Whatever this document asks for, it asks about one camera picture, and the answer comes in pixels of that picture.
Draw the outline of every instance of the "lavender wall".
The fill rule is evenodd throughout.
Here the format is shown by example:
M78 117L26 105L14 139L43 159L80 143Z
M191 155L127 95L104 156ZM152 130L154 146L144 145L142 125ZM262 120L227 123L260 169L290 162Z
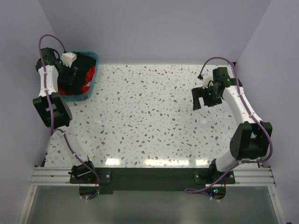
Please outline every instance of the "lavender wall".
M32 99L40 88L38 39L53 31L37 0L1 0L0 27L0 223L15 224L50 134Z
M299 223L299 1L272 0L237 69L256 112L273 125L270 161L285 214Z
M102 63L203 63L236 61L271 0L39 1L68 49Z

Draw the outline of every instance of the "white tabletop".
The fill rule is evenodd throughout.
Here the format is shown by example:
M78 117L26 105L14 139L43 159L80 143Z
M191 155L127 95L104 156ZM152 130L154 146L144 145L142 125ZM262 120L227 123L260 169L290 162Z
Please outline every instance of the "white tabletop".
M95 167L208 167L228 151L236 123L226 102L192 110L201 67L100 65L92 96L67 102ZM46 167L71 167L62 140L51 137Z

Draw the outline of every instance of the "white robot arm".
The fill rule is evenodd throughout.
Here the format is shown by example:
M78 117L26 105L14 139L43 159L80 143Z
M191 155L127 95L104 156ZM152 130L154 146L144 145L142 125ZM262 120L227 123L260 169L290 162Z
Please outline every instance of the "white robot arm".
M269 122L263 122L252 109L248 102L242 84L240 84L240 93L236 86L236 79L228 75L226 67L219 67L213 70L213 74L200 76L203 86L192 89L193 110L200 109L199 98L202 97L204 105L215 106L225 100L229 105L233 116L238 124L238 128L229 144L229 151L222 157L212 162L219 172L225 172L231 168L237 161L248 159L253 160L263 157L267 154L269 142L263 131L257 123L251 118L252 115L260 121L269 135L272 132L272 126ZM244 104L240 99L244 99L247 107L252 112L248 114Z
M46 68L46 83L47 89L44 87L44 69L41 64L41 60L37 62L36 70L40 74L41 77L41 90L38 98L33 99L33 104L41 116L44 124L47 127L51 126L51 116L50 116L50 106L46 98L45 91L48 91L50 96L50 100L52 103L52 108L54 112L54 129L58 129L60 131L57 132L59 136L66 135L68 142L63 140L64 147L66 151L69 153L72 163L71 175L76 178L89 178L91 171L86 169L86 166L82 165L84 162L87 166L94 170L92 162L89 160L87 154L84 152L82 147L80 146L78 139L74 133L74 130L71 126L72 115L68 105L65 103L63 98L58 92L57 87L57 79L58 74L65 74L66 70L72 72L71 64L74 60L76 60L76 55L73 53L64 53L60 57L60 59L56 59L54 50L50 48L42 49L43 59L45 61Z

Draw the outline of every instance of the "teal basket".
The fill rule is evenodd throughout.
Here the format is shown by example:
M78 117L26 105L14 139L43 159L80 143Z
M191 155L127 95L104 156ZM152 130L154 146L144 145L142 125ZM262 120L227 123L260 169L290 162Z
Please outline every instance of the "teal basket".
M92 78L92 82L90 83L90 87L89 90L83 94L80 95L74 95L74 96L64 96L62 95L62 98L64 100L69 100L69 101L78 101L78 100L85 100L87 98L90 98L90 96L92 95L93 92L93 86L94 86L94 81L95 81L95 77L98 71L98 64L99 64L99 56L96 53L90 52L90 51L84 51L84 52L79 52L80 54L86 55L86 56L90 56L93 57L96 60L95 63L95 73L93 75Z

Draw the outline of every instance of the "black panel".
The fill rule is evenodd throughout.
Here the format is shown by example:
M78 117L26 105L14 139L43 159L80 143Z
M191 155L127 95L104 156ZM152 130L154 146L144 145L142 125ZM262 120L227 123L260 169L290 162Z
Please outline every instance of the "black panel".
M217 177L208 178L205 181L196 177L197 173L206 173L208 168L96 168L95 170L101 179L101 194L112 194L114 190L184 191L186 188L202 189L205 184L214 182ZM227 184L235 183L235 179L230 178L230 175L234 175L233 172L225 178ZM83 182L78 182L76 178L71 177L70 183Z

